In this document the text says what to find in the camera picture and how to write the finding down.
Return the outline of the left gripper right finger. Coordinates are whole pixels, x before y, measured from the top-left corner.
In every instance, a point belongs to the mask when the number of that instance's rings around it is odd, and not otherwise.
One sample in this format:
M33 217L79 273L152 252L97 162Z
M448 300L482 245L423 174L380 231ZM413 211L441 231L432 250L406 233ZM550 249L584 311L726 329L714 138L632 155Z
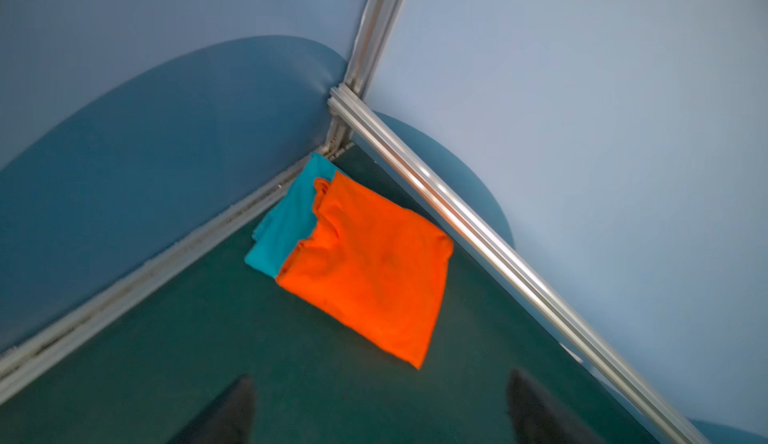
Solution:
M576 414L520 368L510 372L506 402L517 443L604 443Z

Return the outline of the orange t shirt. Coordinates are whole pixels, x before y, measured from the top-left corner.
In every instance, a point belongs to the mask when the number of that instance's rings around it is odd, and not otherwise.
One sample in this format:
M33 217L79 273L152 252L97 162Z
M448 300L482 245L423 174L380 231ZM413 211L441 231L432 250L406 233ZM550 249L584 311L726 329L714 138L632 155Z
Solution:
M418 213L336 173L316 178L316 226L277 284L421 368L445 292L452 239Z

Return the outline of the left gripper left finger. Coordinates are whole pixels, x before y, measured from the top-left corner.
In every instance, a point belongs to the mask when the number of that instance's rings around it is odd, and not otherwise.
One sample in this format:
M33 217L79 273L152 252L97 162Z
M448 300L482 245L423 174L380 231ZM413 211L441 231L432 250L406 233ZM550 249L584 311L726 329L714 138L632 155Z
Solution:
M240 375L169 443L249 443L256 408L253 379Z

